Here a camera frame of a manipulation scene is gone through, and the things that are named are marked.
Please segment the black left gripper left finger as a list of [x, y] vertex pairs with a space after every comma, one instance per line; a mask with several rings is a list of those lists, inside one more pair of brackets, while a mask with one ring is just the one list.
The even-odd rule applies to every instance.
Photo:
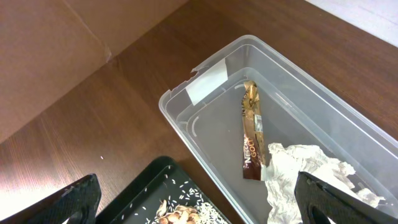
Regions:
[[1, 223], [93, 224], [101, 200], [96, 174], [88, 174]]

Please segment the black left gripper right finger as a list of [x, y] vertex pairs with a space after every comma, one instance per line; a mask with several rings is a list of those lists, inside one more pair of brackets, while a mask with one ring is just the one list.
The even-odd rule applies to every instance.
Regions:
[[294, 195], [302, 221], [318, 223], [397, 224], [397, 219], [355, 199], [308, 172], [299, 172]]

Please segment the white tissue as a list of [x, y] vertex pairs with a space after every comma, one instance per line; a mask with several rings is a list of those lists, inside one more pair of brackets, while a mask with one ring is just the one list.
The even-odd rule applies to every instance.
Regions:
[[271, 161], [267, 168], [265, 185], [267, 202], [272, 207], [268, 214], [268, 223], [302, 223], [294, 195], [299, 172], [308, 172], [373, 208], [385, 199], [368, 188], [354, 192], [354, 183], [348, 178], [356, 173], [354, 167], [337, 158], [326, 156], [319, 146], [299, 144], [284, 147], [281, 143], [271, 143], [268, 150]]

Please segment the gold brown snack wrapper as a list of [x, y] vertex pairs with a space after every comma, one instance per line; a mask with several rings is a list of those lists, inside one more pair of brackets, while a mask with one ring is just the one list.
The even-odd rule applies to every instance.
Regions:
[[265, 181], [266, 147], [259, 91], [254, 81], [244, 83], [241, 101], [243, 118], [243, 178]]

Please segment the food scraps and rice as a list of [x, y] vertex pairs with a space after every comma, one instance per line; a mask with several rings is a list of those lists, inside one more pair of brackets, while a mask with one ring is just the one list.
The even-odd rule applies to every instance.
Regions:
[[114, 223], [222, 223], [229, 220], [180, 168], [160, 170]]

